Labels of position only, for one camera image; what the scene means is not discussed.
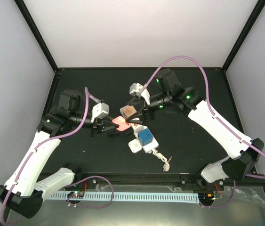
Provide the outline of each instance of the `blue block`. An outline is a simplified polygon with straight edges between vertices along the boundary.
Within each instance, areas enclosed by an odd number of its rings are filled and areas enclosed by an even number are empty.
[[[145,146],[153,141],[153,135],[149,129],[144,129],[137,134],[137,138],[142,146]]]

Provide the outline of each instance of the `black tabletop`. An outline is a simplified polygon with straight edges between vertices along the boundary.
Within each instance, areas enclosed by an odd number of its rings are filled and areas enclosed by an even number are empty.
[[[204,80],[198,69],[173,70],[184,87],[195,87],[205,98]],[[119,109],[132,98],[129,94],[130,85],[134,82],[145,84],[153,72],[153,68],[64,69],[51,107],[58,103],[65,89],[84,92],[84,87],[88,87],[93,96],[109,105],[111,116],[119,116]],[[241,129],[225,74],[220,69],[206,69],[206,73],[213,107],[233,126]],[[151,95],[159,92],[154,80],[148,90]],[[80,166],[83,172],[90,175],[181,175],[196,173],[204,165],[226,156],[224,149],[209,133],[181,114],[159,111],[156,119],[148,122],[148,128],[159,142],[157,150],[168,159],[172,156],[169,172],[162,171],[163,162],[152,154],[131,152],[128,142],[135,139],[133,135],[110,138],[107,134],[99,134],[90,137],[90,131],[82,129],[63,139],[42,173],[54,173],[69,162]]]

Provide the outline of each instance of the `wooden block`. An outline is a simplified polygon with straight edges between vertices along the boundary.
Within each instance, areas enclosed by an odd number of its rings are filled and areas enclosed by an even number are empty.
[[[137,113],[137,111],[135,110],[134,106],[128,106],[128,107],[123,109],[123,116],[125,119],[129,118],[130,116],[134,115],[135,113]]]

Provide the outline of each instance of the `white rope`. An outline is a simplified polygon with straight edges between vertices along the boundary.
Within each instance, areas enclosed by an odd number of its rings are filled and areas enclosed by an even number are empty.
[[[168,172],[170,169],[170,164],[168,163],[167,158],[165,156],[163,156],[161,153],[158,153],[158,151],[155,148],[152,149],[149,153],[151,153],[151,152],[154,156],[158,157],[160,160],[162,160],[165,163],[162,171]]]

